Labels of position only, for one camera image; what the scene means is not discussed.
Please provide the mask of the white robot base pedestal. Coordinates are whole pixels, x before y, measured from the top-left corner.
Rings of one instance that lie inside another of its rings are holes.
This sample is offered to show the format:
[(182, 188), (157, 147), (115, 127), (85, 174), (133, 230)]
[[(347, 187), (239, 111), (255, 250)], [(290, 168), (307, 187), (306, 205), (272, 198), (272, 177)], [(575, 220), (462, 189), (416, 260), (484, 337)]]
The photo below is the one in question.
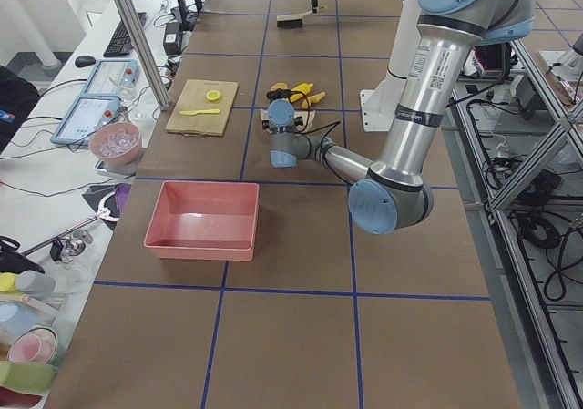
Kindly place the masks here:
[(420, 42), (416, 25), (420, 13), (417, 0), (403, 1), (386, 76), (376, 89), (360, 91), (363, 129), (366, 132), (386, 132), (391, 126)]

